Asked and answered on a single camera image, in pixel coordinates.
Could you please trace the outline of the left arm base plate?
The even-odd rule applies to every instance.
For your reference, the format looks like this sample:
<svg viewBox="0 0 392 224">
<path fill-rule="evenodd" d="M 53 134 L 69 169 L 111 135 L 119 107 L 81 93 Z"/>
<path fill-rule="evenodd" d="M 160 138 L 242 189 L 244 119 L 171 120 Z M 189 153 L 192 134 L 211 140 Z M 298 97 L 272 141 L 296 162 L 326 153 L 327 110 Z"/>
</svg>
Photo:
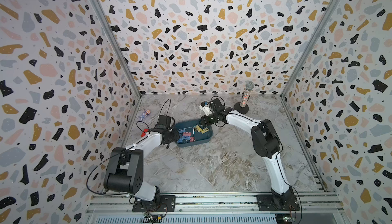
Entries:
<svg viewBox="0 0 392 224">
<path fill-rule="evenodd" d="M 133 213 L 142 212 L 174 212 L 176 204 L 175 195 L 161 195 L 152 201 L 136 200 L 132 208 Z"/>
</svg>

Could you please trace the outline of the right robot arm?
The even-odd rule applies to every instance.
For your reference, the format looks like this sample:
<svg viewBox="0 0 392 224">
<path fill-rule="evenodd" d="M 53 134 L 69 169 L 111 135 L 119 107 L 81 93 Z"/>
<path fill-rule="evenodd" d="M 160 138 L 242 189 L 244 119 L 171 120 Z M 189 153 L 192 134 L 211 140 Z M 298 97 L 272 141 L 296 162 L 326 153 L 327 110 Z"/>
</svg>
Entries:
<svg viewBox="0 0 392 224">
<path fill-rule="evenodd" d="M 246 116 L 247 106 L 241 107 L 238 102 L 234 108 L 225 107 L 217 96 L 211 101 L 203 101 L 200 109 L 204 112 L 200 123 L 207 127 L 223 122 L 249 133 L 255 152 L 264 160 L 271 179 L 271 200 L 259 199 L 262 208 L 275 210 L 300 210 L 301 201 L 295 194 L 297 191 L 287 182 L 281 163 L 280 153 L 283 146 L 270 120 L 258 120 Z"/>
</svg>

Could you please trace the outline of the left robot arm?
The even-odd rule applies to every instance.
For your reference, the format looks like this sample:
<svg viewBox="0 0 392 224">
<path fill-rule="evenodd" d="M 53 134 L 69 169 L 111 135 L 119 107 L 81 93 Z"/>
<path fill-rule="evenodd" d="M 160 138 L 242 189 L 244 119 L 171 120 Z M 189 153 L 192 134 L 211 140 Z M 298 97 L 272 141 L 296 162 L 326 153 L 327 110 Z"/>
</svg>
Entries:
<svg viewBox="0 0 392 224">
<path fill-rule="evenodd" d="M 92 190 L 89 180 L 95 170 L 107 164 L 103 184 L 105 190 L 113 191 L 112 196 L 128 194 L 145 202 L 158 201 L 159 188 L 144 180 L 144 158 L 155 148 L 161 145 L 169 148 L 179 139 L 179 132 L 174 130 L 175 124 L 175 118 L 170 117 L 168 112 L 159 113 L 155 126 L 148 128 L 143 137 L 125 147 L 116 147 L 91 171 L 86 180 L 87 190 L 100 196 L 106 195 Z"/>
</svg>

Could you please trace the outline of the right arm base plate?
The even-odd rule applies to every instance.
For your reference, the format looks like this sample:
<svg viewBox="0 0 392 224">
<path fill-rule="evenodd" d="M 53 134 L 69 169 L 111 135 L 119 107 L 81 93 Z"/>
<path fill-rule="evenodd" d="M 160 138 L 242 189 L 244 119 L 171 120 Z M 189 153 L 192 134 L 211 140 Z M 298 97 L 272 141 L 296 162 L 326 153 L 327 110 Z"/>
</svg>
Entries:
<svg viewBox="0 0 392 224">
<path fill-rule="evenodd" d="M 287 199 L 272 194 L 256 195 L 256 204 L 259 211 L 300 211 L 299 201 L 295 196 Z"/>
</svg>

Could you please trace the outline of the teal plastic storage box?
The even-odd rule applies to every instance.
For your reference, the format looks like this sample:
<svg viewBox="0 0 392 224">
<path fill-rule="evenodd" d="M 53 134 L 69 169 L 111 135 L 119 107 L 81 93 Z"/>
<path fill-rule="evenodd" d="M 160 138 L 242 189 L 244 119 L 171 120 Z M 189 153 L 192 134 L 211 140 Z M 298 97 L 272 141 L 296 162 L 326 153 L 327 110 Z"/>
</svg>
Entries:
<svg viewBox="0 0 392 224">
<path fill-rule="evenodd" d="M 209 131 L 201 134 L 195 130 L 196 125 L 200 125 L 200 119 L 179 122 L 174 126 L 174 130 L 179 132 L 180 138 L 176 142 L 178 147 L 189 147 L 208 143 L 213 136 L 213 129 L 208 126 Z"/>
</svg>

